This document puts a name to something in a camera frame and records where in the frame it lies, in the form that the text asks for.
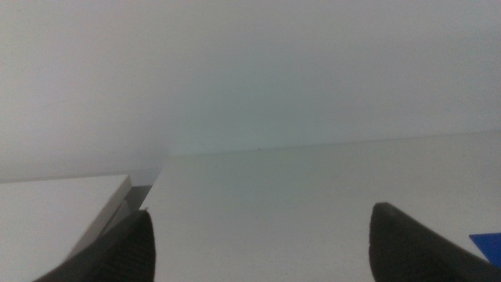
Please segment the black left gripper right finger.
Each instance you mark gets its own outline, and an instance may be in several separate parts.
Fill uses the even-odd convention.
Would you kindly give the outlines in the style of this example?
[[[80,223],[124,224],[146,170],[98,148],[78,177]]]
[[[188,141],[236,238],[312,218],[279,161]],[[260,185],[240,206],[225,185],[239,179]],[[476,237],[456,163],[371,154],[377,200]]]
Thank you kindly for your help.
[[[373,206],[369,265],[380,282],[500,282],[500,268],[387,202]]]

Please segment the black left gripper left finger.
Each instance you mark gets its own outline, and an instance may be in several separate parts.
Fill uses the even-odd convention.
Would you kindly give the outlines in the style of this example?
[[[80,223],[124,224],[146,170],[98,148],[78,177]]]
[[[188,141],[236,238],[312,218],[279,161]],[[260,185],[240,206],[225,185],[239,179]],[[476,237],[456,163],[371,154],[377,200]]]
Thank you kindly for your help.
[[[153,282],[155,269],[152,219],[139,210],[36,282]]]

